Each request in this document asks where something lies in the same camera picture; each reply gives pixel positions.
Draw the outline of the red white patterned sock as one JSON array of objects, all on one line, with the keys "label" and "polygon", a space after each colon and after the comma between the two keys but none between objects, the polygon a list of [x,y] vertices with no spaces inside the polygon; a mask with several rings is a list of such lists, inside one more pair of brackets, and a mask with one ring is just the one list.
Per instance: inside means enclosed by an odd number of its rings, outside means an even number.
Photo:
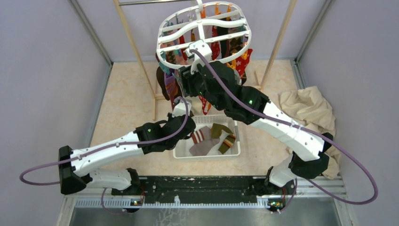
[{"label": "red white patterned sock", "polygon": [[207,115],[212,105],[203,96],[199,96],[199,99],[202,103],[202,112],[204,115]]}]

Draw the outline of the white perforated plastic basket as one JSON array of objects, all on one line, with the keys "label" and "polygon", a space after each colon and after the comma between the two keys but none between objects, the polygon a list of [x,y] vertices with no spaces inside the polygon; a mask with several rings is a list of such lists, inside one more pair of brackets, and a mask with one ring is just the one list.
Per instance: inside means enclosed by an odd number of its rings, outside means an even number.
[{"label": "white perforated plastic basket", "polygon": [[[238,124],[225,115],[194,116],[196,124],[195,132],[205,129],[206,140],[195,143],[193,138],[180,140],[173,150],[173,157],[181,161],[208,161],[231,159],[241,154]],[[218,138],[211,138],[211,129],[214,124],[226,126],[232,131],[236,140],[230,147],[223,144],[230,135],[227,131],[221,130]]]}]

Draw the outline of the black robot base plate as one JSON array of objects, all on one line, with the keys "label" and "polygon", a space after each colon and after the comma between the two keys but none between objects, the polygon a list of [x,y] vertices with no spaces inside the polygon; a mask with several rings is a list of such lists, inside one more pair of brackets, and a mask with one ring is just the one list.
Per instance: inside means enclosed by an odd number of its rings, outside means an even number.
[{"label": "black robot base plate", "polygon": [[291,195],[294,182],[284,187],[266,184],[264,176],[145,176],[140,184],[123,191],[112,189],[114,196],[137,195],[146,204],[255,204],[264,195]]}]

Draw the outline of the taupe grey sock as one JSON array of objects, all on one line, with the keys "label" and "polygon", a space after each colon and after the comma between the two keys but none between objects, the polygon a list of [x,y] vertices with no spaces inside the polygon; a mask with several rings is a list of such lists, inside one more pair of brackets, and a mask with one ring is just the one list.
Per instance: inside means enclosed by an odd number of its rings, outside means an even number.
[{"label": "taupe grey sock", "polygon": [[219,139],[211,138],[211,128],[202,127],[192,133],[193,146],[189,152],[193,156],[206,156],[219,143]]}]

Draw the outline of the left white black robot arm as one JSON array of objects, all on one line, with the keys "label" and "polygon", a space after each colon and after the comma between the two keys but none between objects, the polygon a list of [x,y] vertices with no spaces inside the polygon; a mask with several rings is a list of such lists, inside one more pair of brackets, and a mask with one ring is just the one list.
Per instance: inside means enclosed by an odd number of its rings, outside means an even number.
[{"label": "left white black robot arm", "polygon": [[168,120],[145,123],[134,131],[94,147],[73,150],[68,145],[58,151],[61,194],[74,194],[86,188],[111,188],[117,193],[137,194],[141,182],[135,169],[103,169],[104,165],[127,157],[172,150],[188,139],[196,124],[188,116],[168,115]]}]

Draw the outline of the olive green striped sock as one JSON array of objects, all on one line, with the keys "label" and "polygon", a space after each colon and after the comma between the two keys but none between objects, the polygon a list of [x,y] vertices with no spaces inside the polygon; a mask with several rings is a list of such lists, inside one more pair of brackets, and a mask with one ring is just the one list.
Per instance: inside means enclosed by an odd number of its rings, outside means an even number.
[{"label": "olive green striped sock", "polygon": [[211,138],[222,141],[218,151],[225,154],[236,142],[236,136],[233,131],[222,124],[213,123],[211,127]]}]

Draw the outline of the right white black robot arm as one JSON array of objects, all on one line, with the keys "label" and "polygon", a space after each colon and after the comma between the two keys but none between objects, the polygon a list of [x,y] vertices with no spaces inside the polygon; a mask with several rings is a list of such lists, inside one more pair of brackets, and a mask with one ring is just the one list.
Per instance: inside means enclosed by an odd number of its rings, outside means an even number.
[{"label": "right white black robot arm", "polygon": [[328,169],[328,144],[320,137],[304,131],[301,124],[282,112],[264,93],[239,83],[233,69],[214,61],[210,66],[227,87],[225,91],[206,66],[191,72],[182,66],[177,72],[185,96],[204,97],[217,110],[235,121],[261,129],[292,149],[292,154],[268,170],[265,189],[277,194],[287,182],[302,177],[314,179]]}]

